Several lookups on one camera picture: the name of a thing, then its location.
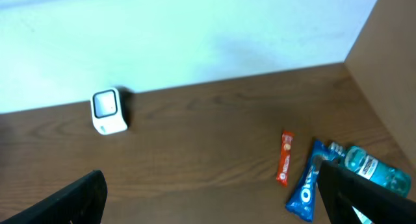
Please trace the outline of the teal mouthwash bottle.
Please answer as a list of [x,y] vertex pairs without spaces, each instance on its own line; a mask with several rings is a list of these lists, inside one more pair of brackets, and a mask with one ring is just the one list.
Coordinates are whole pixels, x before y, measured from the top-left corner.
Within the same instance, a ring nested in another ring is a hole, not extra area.
[[332,142],[329,145],[329,150],[338,155],[342,167],[402,197],[407,197],[409,194],[411,188],[410,176],[402,170],[378,160],[363,148],[352,146],[345,149],[343,146]]

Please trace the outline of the red Nescafe stick sachet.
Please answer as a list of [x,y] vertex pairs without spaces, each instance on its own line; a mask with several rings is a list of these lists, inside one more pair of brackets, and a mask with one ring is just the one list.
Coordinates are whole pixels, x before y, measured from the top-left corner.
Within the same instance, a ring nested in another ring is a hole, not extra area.
[[283,131],[281,136],[281,151],[276,180],[280,182],[283,186],[287,186],[293,137],[294,134],[290,131]]

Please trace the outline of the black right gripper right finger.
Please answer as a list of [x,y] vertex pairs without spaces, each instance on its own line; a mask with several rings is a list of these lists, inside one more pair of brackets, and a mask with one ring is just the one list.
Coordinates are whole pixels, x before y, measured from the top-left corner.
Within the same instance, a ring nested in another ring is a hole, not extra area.
[[415,202],[335,162],[322,162],[317,184],[331,223],[359,223],[355,208],[374,223],[415,223]]

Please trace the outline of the blue Oreo cookie pack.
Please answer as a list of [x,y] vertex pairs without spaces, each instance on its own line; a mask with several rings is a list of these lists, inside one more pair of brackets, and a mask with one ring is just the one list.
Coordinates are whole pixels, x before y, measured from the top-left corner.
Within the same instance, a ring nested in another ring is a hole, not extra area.
[[305,170],[285,208],[306,222],[312,222],[315,213],[315,188],[323,161],[332,160],[330,150],[315,140]]

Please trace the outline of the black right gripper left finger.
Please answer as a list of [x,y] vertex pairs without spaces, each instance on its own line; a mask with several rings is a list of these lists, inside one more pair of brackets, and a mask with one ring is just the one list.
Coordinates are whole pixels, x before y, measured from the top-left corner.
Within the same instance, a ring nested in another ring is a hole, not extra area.
[[95,223],[100,224],[107,200],[107,183],[93,170],[2,224]]

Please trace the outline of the mint green wipes pack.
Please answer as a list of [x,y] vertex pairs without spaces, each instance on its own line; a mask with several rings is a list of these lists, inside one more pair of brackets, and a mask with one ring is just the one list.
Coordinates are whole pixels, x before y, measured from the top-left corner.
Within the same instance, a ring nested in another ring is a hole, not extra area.
[[362,224],[372,224],[372,221],[365,216],[363,213],[361,213],[358,209],[356,209],[354,206],[352,207],[354,212],[356,213],[358,219]]

